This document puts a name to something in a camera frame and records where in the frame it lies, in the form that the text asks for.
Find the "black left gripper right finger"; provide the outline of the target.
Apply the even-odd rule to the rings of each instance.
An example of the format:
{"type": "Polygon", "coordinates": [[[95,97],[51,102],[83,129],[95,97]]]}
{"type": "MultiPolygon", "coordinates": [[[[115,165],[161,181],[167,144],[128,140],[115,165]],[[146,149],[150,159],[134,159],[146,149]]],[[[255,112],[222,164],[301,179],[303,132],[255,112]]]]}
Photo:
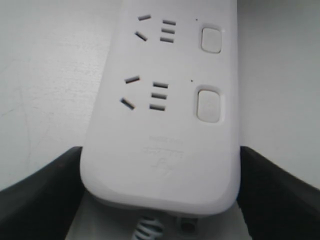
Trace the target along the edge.
{"type": "Polygon", "coordinates": [[[248,146],[240,148],[237,203],[253,240],[318,240],[320,190],[248,146]]]}

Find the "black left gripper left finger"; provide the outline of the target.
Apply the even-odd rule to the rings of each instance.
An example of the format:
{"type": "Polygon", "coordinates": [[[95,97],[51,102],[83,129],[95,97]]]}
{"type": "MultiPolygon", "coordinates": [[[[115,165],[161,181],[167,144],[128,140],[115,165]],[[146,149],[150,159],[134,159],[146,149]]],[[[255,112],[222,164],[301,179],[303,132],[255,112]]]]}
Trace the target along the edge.
{"type": "Polygon", "coordinates": [[[2,240],[64,240],[81,204],[82,147],[55,160],[0,192],[2,240]]]}

